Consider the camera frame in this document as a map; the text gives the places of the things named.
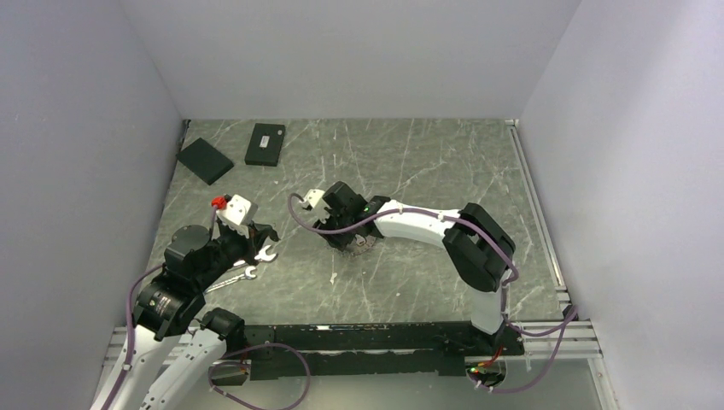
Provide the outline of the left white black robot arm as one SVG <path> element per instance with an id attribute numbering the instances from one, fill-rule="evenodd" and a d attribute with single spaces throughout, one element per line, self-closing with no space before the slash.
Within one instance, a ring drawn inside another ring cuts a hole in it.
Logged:
<path id="1" fill-rule="evenodd" d="M 184 355 L 165 366 L 191 322 L 206 304 L 207 290 L 239 261 L 248 267 L 273 260 L 266 241 L 278 241 L 270 225 L 250 223 L 240 231 L 217 224 L 176 230 L 154 278 L 126 299 L 126 340 L 94 409 L 171 409 L 221 356 L 237 357 L 245 347 L 244 322 L 216 308 L 201 322 Z"/>

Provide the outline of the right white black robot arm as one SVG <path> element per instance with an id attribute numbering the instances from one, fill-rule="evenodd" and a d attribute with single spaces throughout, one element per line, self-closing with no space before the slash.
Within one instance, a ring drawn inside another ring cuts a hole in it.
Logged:
<path id="1" fill-rule="evenodd" d="M 300 205 L 313 213 L 313 231 L 334 249 L 360 251 L 384 238 L 444 249 L 472 292 L 472 347 L 491 354 L 502 345 L 503 287 L 516 245 L 482 206 L 469 202 L 461 209 L 440 210 L 388 196 L 367 200 L 341 181 L 327 190 L 309 190 Z"/>

